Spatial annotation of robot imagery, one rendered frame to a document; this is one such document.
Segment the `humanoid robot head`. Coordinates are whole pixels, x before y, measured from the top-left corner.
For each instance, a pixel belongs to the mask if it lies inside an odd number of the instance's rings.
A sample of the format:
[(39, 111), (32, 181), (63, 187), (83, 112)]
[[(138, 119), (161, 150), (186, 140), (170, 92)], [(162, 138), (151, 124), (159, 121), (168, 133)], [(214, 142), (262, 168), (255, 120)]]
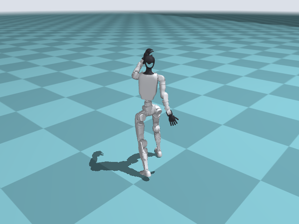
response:
[[(152, 68), (153, 68), (154, 63), (155, 63), (155, 59), (154, 59), (154, 57), (153, 57), (153, 56), (146, 56), (146, 57), (144, 58), (144, 63), (145, 63), (145, 66), (146, 66), (146, 71), (145, 71), (143, 74), (145, 74), (145, 75), (152, 75), (152, 74), (154, 74), (154, 73), (152, 72)], [(147, 63), (147, 64), (151, 64), (151, 63), (153, 63), (153, 66), (152, 66), (151, 68), (149, 68), (149, 67), (146, 65), (146, 63)]]

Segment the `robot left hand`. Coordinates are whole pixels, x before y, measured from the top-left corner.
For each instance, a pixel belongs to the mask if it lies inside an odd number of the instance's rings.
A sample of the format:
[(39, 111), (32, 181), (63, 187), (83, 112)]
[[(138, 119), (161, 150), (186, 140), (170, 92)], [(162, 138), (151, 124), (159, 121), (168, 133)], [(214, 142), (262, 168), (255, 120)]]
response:
[[(149, 49), (149, 48), (146, 49), (146, 51), (145, 51), (145, 53), (144, 53), (144, 55), (143, 55), (142, 60), (144, 60), (144, 58), (145, 58), (146, 56), (149, 56), (149, 54), (150, 54), (151, 52), (153, 52), (152, 49)], [(152, 55), (151, 55), (151, 56), (152, 56)], [(143, 64), (145, 64), (144, 61), (143, 61)]]

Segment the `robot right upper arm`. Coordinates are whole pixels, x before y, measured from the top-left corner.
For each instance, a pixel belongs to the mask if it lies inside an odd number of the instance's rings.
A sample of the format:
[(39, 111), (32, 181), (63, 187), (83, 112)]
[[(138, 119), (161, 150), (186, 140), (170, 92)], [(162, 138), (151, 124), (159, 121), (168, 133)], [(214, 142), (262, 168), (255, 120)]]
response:
[(166, 85), (165, 85), (165, 77), (157, 74), (158, 81), (160, 82), (160, 97), (163, 99), (163, 94), (165, 93)]

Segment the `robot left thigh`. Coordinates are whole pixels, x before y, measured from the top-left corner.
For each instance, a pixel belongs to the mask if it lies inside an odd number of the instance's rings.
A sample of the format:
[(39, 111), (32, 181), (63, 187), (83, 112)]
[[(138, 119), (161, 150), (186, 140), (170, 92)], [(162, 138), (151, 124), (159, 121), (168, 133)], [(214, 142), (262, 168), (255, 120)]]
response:
[(144, 110), (135, 115), (135, 130), (138, 142), (141, 140), (143, 148), (147, 146), (147, 141), (144, 139), (144, 120), (146, 119), (146, 112)]

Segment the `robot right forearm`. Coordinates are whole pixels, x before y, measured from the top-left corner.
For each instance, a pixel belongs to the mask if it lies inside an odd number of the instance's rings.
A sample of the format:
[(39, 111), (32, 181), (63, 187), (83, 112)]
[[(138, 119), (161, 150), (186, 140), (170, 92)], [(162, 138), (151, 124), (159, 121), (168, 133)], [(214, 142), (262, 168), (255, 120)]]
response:
[(171, 111), (170, 111), (170, 107), (168, 106), (169, 105), (169, 102), (168, 102), (168, 93), (164, 93), (163, 94), (163, 100), (162, 100), (162, 103), (163, 103), (163, 105), (165, 106), (165, 110), (166, 110), (166, 112), (167, 112), (167, 114), (168, 115), (170, 115), (171, 114)]

